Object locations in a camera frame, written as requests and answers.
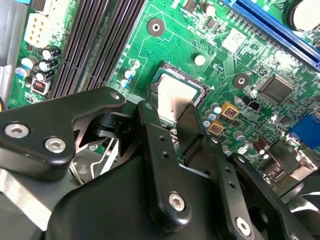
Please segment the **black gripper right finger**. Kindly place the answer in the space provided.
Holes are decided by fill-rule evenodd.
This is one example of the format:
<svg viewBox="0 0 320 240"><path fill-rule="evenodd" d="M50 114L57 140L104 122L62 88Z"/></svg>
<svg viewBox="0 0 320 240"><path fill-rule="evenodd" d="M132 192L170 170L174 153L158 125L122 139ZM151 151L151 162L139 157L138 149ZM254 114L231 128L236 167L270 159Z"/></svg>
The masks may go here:
<svg viewBox="0 0 320 240"><path fill-rule="evenodd" d="M297 218L244 156L223 152L218 139L206 132L196 107L184 111L176 129L185 165L207 173L213 182L223 239L300 239Z"/></svg>

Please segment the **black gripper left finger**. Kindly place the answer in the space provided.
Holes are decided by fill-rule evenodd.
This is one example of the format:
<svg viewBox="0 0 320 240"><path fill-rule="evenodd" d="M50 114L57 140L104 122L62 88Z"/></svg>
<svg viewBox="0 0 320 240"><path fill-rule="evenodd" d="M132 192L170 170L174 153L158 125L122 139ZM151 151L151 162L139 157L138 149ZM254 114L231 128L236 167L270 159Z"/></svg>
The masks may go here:
<svg viewBox="0 0 320 240"><path fill-rule="evenodd" d="M192 208L171 136L154 104L142 100L123 114L125 104L120 93L103 87L2 112L1 169L44 182L60 180L76 153L115 137L121 165L136 158L144 162L154 223L167 233L181 231Z"/></svg>

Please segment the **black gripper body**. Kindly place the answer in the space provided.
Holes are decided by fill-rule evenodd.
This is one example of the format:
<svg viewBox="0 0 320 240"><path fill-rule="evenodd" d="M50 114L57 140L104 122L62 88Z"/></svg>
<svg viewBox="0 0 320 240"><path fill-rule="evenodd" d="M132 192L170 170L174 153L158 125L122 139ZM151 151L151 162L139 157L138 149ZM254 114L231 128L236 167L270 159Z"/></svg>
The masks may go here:
<svg viewBox="0 0 320 240"><path fill-rule="evenodd" d="M150 214L144 161L137 157L66 194L54 207L48 240L231 240L217 187L181 167L192 207L190 223L165 232Z"/></svg>

